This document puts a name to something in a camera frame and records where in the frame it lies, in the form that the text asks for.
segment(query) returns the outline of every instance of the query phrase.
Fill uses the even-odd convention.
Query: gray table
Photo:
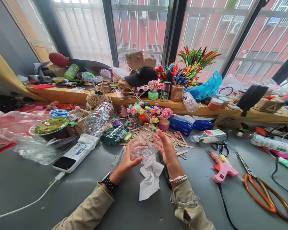
[[[187,160],[179,161],[188,175],[195,193],[200,197],[208,219],[216,229],[232,229],[223,208],[217,185],[212,180],[215,162],[203,143],[186,153]],[[244,139],[230,135],[229,145],[235,148],[254,173],[274,188],[287,202],[288,194],[276,185],[270,175],[274,171],[274,159]],[[96,183],[115,167],[111,166],[118,148],[98,144],[71,174],[55,184],[45,197],[35,205],[0,219],[0,229],[51,229],[68,216],[95,188]],[[245,170],[232,152],[232,166],[240,174]],[[115,192],[115,202],[97,229],[179,229],[170,203],[171,190],[165,177],[160,178],[160,189],[148,200],[139,202],[139,184],[143,176],[140,166],[134,168]],[[52,165],[44,166],[23,159],[12,149],[0,153],[0,214],[23,207],[38,199],[54,180],[58,171]],[[275,176],[288,189],[288,169],[279,166]],[[288,223],[277,215],[262,209],[244,189],[238,178],[229,176],[222,186],[225,201],[233,223],[241,229],[288,229]]]

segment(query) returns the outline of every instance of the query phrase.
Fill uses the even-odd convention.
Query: pink glue gun
[[[219,173],[213,175],[214,182],[222,184],[225,181],[227,174],[239,176],[238,171],[232,168],[229,162],[226,162],[227,160],[225,159],[224,155],[218,155],[212,151],[209,151],[208,149],[206,150],[209,152],[212,159],[217,163],[217,165],[214,165],[213,167],[218,170]]]

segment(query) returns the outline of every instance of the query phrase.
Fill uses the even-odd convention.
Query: white cable
[[[39,199],[37,199],[36,201],[34,201],[34,202],[31,203],[31,204],[28,204],[27,206],[24,206],[24,207],[22,207],[22,208],[19,208],[19,209],[14,210],[14,211],[8,212],[8,213],[6,213],[6,214],[2,214],[2,215],[0,215],[0,218],[5,217],[5,216],[8,216],[8,215],[13,214],[13,213],[16,213],[16,212],[18,212],[18,211],[21,211],[21,210],[23,210],[23,209],[25,209],[25,208],[27,208],[27,207],[30,207],[31,205],[34,205],[34,204],[37,203],[38,201],[40,201],[40,200],[44,197],[44,195],[48,192],[48,190],[51,188],[51,186],[54,185],[54,183],[55,183],[56,181],[60,180],[64,175],[65,175],[65,173],[60,172],[60,173],[56,176],[54,182],[46,189],[46,191],[43,193],[43,195],[42,195]]]

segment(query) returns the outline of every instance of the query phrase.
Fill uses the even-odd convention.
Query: black scissors
[[[219,150],[219,154],[223,154],[224,156],[228,156],[229,149],[227,148],[227,140],[224,140],[222,143],[211,143],[211,147],[213,147],[216,150]]]

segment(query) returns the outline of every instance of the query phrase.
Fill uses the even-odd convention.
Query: orange-handled scissors
[[[288,214],[288,204],[287,202],[273,189],[271,188],[269,185],[267,185],[266,182],[264,182],[263,180],[261,180],[260,178],[258,178],[254,173],[253,171],[247,166],[247,164],[245,163],[245,161],[241,158],[241,156],[236,153],[243,166],[245,167],[246,171],[248,172],[247,174],[245,174],[243,176],[243,179],[244,179],[244,186],[246,188],[246,190],[248,191],[248,193],[251,195],[251,197],[253,197],[253,199],[261,206],[263,207],[265,210],[267,210],[268,212],[272,212],[272,213],[276,213],[277,215],[279,215],[282,219],[288,221],[288,217],[285,216],[283,213],[280,212],[280,210],[276,207],[276,205],[274,204],[268,190],[270,192],[272,192],[278,199],[279,201],[283,204],[283,206],[285,207],[286,211],[287,211],[287,214]],[[255,182],[253,181],[253,179],[255,179],[259,184],[260,186],[262,187],[263,191],[257,186],[257,184],[255,184]],[[261,195],[261,197],[265,200],[265,202],[268,204],[265,205],[264,203],[262,203],[254,194],[253,192],[251,191],[249,185],[247,182],[250,182],[253,187],[256,189],[256,191]]]

